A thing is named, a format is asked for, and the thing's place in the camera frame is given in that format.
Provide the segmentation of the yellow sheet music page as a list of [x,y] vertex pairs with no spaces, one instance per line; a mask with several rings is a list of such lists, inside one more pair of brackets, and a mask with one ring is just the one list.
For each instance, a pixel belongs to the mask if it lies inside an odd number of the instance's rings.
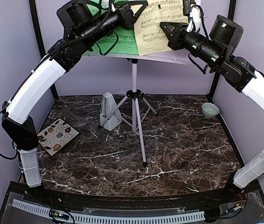
[[183,15],[181,0],[149,0],[148,6],[134,24],[134,33],[141,56],[166,52],[168,39],[160,28],[161,22],[185,22],[188,18]]

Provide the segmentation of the green sheet music page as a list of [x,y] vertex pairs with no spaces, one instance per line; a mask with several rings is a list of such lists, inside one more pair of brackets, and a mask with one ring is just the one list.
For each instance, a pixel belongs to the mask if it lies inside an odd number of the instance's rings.
[[[118,28],[115,30],[115,33],[118,35],[118,42],[109,52],[110,54],[139,55],[133,29],[125,30],[123,28]],[[110,36],[105,36],[97,41],[102,53],[106,53],[117,40],[115,33],[112,33]]]

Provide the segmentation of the white perforated music stand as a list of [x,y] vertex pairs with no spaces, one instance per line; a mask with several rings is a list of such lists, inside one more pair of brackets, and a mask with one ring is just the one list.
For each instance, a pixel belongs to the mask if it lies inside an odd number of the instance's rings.
[[139,101],[143,100],[143,102],[148,106],[147,112],[152,111],[155,115],[157,115],[156,110],[148,103],[145,99],[144,94],[137,89],[137,58],[131,58],[131,65],[132,65],[132,89],[127,91],[124,98],[117,104],[117,106],[111,111],[111,113],[106,117],[106,119],[102,122],[102,124],[98,124],[99,128],[102,128],[106,121],[114,114],[117,109],[123,105],[123,103],[127,102],[129,99],[131,100],[132,105],[132,121],[129,122],[122,117],[122,122],[128,124],[132,132],[137,134],[140,137],[140,145],[141,145],[141,152],[142,152],[142,161],[143,166],[147,167],[147,160],[145,155],[145,147],[144,147],[144,140],[143,140],[143,132],[142,132],[142,120],[144,118],[140,115],[140,107]]

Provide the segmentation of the white metronome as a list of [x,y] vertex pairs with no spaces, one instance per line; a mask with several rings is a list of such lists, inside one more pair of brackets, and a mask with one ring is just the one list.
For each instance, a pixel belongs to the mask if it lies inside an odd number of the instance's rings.
[[[111,111],[117,106],[117,103],[110,92],[106,92],[102,95],[101,107],[100,107],[100,124],[106,119]],[[112,131],[122,122],[122,116],[119,109],[106,121],[103,125],[108,131]]]

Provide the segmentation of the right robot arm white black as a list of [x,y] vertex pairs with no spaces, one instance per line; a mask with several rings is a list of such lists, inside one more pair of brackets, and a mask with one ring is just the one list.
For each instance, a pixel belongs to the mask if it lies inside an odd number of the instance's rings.
[[[207,63],[210,72],[218,72],[238,92],[254,101],[264,111],[264,74],[246,59],[234,56],[243,28],[232,20],[218,15],[210,35],[188,30],[189,24],[161,22],[160,28],[167,36],[172,50],[186,49],[194,57]],[[229,203],[249,183],[264,174],[264,149],[243,168],[232,173],[221,199]]]

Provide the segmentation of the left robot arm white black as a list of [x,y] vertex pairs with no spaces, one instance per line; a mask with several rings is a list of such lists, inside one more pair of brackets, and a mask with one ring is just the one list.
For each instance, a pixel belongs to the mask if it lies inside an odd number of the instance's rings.
[[29,194],[37,203],[45,203],[48,192],[40,187],[38,136],[30,112],[97,41],[117,28],[131,30],[147,6],[145,0],[111,0],[106,8],[90,0],[72,0],[63,5],[57,10],[64,27],[63,38],[48,50],[15,94],[3,104],[1,125],[17,146],[16,155],[21,159],[27,186],[31,188]]

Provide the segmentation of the pale green ceramic bowl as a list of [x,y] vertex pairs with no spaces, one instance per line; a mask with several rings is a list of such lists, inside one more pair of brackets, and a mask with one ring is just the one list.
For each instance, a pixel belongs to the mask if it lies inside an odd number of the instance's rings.
[[219,108],[212,103],[202,104],[202,113],[206,118],[213,118],[219,114]]

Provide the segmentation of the floral square ceramic plate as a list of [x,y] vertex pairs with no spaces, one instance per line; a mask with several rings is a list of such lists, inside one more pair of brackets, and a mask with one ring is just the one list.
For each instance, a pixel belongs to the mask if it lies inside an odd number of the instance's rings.
[[37,134],[40,145],[50,156],[55,155],[78,135],[79,132],[61,118]]

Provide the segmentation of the right black frame post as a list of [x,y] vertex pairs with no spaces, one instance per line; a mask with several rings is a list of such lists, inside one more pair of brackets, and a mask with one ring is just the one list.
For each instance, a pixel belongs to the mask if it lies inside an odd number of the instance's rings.
[[[236,2],[237,2],[237,0],[230,0],[229,1],[228,19],[230,19],[232,21],[234,20],[234,16],[235,16]],[[219,79],[220,79],[220,74],[215,73],[210,91],[207,94],[207,99],[210,103],[213,103],[213,98],[214,98],[215,91],[216,91],[218,83],[219,83]]]

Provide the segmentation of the black frame post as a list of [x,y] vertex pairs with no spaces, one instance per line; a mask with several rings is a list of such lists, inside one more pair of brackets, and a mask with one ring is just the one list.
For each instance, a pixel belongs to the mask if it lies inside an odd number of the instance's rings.
[[[228,19],[230,19],[232,21],[234,20],[234,16],[235,16],[236,2],[237,2],[237,0],[230,0],[229,1]],[[218,83],[219,83],[219,79],[220,79],[220,74],[215,73],[210,91],[207,94],[207,99],[210,103],[213,103],[213,98],[214,98],[215,91],[216,91]]]
[[37,13],[37,7],[36,7],[36,1],[35,0],[29,0],[29,8],[33,23],[33,28],[36,36],[36,43],[38,46],[39,54],[41,58],[43,58],[46,55],[44,43],[43,43],[43,37],[41,33],[38,13]]

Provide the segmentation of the left black frame post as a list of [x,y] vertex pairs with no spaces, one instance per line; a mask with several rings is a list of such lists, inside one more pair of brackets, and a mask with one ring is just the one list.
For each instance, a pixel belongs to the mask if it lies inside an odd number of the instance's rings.
[[37,7],[36,7],[36,1],[35,0],[29,0],[29,8],[33,23],[33,28],[36,36],[36,43],[38,46],[39,54],[41,58],[43,58],[46,55],[44,43],[43,43],[43,37],[41,33],[38,13],[37,13]]

